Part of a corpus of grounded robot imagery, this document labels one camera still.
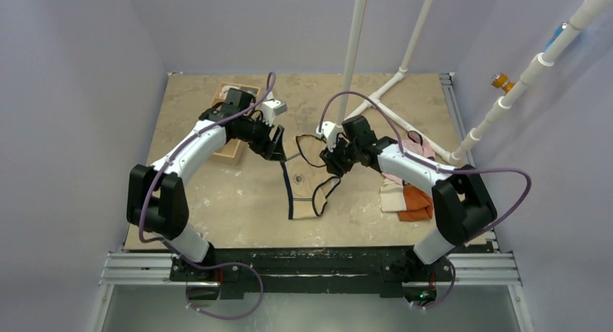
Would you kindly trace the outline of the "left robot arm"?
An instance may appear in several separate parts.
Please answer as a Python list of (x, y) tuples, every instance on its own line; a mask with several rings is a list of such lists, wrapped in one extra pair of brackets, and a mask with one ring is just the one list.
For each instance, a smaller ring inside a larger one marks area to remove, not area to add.
[(155, 241), (189, 261), (188, 272), (199, 281), (215, 273), (209, 256), (212, 245), (189, 224), (185, 187), (210, 156), (228, 142), (245, 142), (267, 161), (284, 161), (282, 126), (275, 118), (287, 110), (279, 100), (231, 88), (199, 116), (192, 131), (164, 157), (149, 166), (137, 164), (129, 173), (127, 221), (139, 233), (153, 233)]

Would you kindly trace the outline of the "pink underwear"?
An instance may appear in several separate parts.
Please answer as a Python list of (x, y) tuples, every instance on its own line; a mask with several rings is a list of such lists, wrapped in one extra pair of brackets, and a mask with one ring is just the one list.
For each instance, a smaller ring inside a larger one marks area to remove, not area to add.
[[(436, 153), (432, 149), (430, 142), (416, 131), (407, 131), (406, 138), (402, 139), (402, 145), (406, 150), (416, 155), (427, 158), (430, 161), (435, 161)], [(382, 175), (384, 178), (402, 186), (410, 184), (406, 180), (402, 180), (400, 177), (392, 174), (383, 173)]]

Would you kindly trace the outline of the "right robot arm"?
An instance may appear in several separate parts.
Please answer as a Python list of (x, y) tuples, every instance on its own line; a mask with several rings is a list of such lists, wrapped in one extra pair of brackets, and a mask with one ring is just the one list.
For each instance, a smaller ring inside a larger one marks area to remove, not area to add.
[(364, 116), (341, 125), (323, 122), (315, 130), (327, 147), (320, 153), (327, 172), (343, 176), (360, 163), (396, 176), (433, 201), (436, 226), (413, 246), (406, 259), (408, 274), (423, 279), (434, 262), (469, 242), (497, 218), (497, 210), (480, 174), (472, 166), (457, 169), (422, 158), (391, 137), (378, 137)]

